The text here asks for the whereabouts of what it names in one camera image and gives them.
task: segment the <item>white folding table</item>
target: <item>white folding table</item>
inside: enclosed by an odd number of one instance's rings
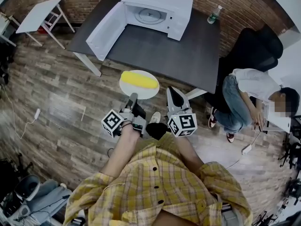
[[[71,28],[73,32],[74,28],[69,23],[66,15],[62,11],[59,2],[61,0],[48,0],[45,2],[41,2],[36,4],[33,9],[29,12],[29,14],[26,16],[26,18],[21,23],[20,27],[17,29],[16,33],[22,33],[22,32],[33,32],[37,31],[40,26],[42,26],[45,31],[63,48],[65,47],[60,43],[59,40],[56,39],[56,37],[52,34],[51,30],[55,26],[55,24],[58,22],[58,20],[63,16],[66,20],[67,24]],[[60,14],[57,14],[53,12],[52,10],[57,7],[60,11]]]
[[[3,33],[5,32],[7,26],[9,25],[10,22],[14,22],[16,25],[20,26],[19,22],[15,20],[13,16],[8,17],[4,13],[0,13],[0,37],[5,40],[7,43],[10,43],[11,45],[16,47],[16,44],[9,40],[9,38],[5,37]],[[34,37],[32,37],[29,33],[26,32],[26,34],[33,39],[34,41],[37,42],[40,46],[43,46],[39,41],[37,41]]]

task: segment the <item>red sneaker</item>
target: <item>red sneaker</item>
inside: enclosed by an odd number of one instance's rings
[[[211,113],[208,120],[208,127],[213,128],[217,122],[216,118],[214,117],[214,113],[216,112],[216,109],[212,106],[211,107]]]
[[[230,143],[234,142],[234,134],[227,133],[227,139]]]

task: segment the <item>plastic bottle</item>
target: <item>plastic bottle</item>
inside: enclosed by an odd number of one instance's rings
[[[207,19],[208,23],[213,24],[216,21],[216,19],[220,16],[221,11],[222,11],[222,6],[218,5],[218,7],[208,17]]]

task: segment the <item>plaid shirt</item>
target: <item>plaid shirt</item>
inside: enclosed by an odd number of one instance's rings
[[[64,225],[84,210],[90,226],[150,226],[165,210],[197,225],[217,226],[222,224],[222,201],[240,212],[244,226],[251,225],[242,189],[222,165],[210,162],[199,175],[190,172],[169,133],[159,141],[144,140],[140,147],[118,178],[98,172],[75,189]]]

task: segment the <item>sneaker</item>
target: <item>sneaker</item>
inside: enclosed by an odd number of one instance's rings
[[[161,119],[161,113],[160,113],[159,111],[156,111],[156,112],[152,115],[149,124],[151,124],[151,123],[159,123],[159,122],[160,122],[160,119]]]
[[[211,113],[208,120],[208,127],[213,128],[217,122],[216,118],[214,117],[214,113],[216,112],[216,109],[212,106],[211,107]]]
[[[227,139],[230,143],[234,142],[234,134],[227,133]]]

